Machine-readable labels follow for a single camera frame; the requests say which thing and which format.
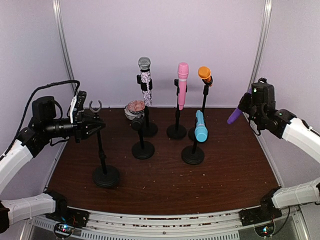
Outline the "purple microphone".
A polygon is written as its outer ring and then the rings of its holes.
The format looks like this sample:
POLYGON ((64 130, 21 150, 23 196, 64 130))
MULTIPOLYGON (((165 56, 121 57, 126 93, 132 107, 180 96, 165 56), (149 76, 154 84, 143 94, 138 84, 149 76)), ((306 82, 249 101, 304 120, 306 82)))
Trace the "purple microphone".
POLYGON ((241 110, 237 108, 232 112, 232 114, 229 116, 229 118, 227 119, 227 123, 230 125, 232 123, 234 123, 238 117, 242 114, 243 112, 241 110))

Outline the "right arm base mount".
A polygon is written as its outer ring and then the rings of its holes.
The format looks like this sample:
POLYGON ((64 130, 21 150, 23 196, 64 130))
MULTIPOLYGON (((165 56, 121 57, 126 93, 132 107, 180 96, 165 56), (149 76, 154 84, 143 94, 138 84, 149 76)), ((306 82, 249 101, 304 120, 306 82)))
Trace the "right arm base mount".
POLYGON ((275 219, 282 217, 282 211, 262 210, 262 207, 243 208, 239 213, 243 227, 253 226, 255 233, 262 238, 268 238, 276 233, 275 219))

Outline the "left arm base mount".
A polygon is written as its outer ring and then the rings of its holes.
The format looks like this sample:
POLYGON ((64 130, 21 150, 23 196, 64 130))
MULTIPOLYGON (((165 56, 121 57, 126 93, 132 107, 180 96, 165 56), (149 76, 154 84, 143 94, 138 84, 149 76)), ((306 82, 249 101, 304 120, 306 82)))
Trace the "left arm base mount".
POLYGON ((46 213, 45 217, 54 220, 53 233, 59 239, 69 238, 75 230, 87 226, 90 213, 85 210, 68 208, 66 215, 59 215, 57 212, 46 213))

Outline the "black microphone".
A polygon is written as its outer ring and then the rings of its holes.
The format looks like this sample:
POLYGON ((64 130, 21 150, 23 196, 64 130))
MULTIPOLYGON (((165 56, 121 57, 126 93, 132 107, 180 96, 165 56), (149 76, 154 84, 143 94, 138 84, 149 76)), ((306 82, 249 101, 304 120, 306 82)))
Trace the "black microphone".
POLYGON ((135 117, 131 121, 131 127, 135 131, 140 131, 144 126, 144 117, 142 115, 135 117))

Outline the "purple microphone's black stand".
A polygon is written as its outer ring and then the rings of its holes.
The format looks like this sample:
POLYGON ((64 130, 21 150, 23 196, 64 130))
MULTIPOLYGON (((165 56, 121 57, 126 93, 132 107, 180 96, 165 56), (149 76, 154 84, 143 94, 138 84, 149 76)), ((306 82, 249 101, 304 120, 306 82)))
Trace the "purple microphone's black stand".
MULTIPOLYGON (((97 109, 92 107, 92 103, 93 101, 91 100, 89 102, 89 110, 94 114, 94 116, 99 116, 99 111, 102 109, 102 102, 98 100, 99 108, 97 109)), ((97 143, 100 166, 97 167, 92 173, 92 180, 99 187, 112 188, 119 182, 120 173, 114 166, 106 164, 107 156, 103 149, 101 131, 97 133, 97 143)))

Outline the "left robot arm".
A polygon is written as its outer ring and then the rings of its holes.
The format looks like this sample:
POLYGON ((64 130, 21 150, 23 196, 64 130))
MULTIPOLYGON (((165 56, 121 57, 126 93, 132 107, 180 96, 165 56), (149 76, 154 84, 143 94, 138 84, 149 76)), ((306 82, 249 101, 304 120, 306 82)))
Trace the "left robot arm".
MULTIPOLYGON (((34 159, 54 138, 74 137, 78 143, 97 134, 106 124, 97 113, 83 111, 85 96, 74 97, 71 105, 76 107, 76 116, 57 118, 56 108, 60 104, 53 96, 43 96, 32 102, 32 118, 27 127, 18 132, 13 145, 0 157, 0 189, 34 159)), ((0 231, 4 233, 11 225, 42 214, 53 214, 61 222, 72 218, 67 199, 63 195, 48 191, 36 196, 16 200, 1 200, 0 231)))

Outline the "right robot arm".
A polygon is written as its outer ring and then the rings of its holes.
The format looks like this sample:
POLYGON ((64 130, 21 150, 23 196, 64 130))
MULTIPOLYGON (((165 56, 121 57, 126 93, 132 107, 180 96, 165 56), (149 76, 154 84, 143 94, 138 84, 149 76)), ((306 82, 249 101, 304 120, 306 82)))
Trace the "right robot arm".
MULTIPOLYGON (((267 79, 260 78, 251 84, 250 92, 243 95, 238 109, 248 115, 249 122, 254 122, 256 135, 267 130, 277 138, 295 145, 314 160, 320 160, 320 134, 292 112, 276 109, 275 88, 267 79)), ((276 209, 319 202, 320 180, 316 178, 307 183, 271 190, 262 198, 256 216, 266 221, 276 209)))

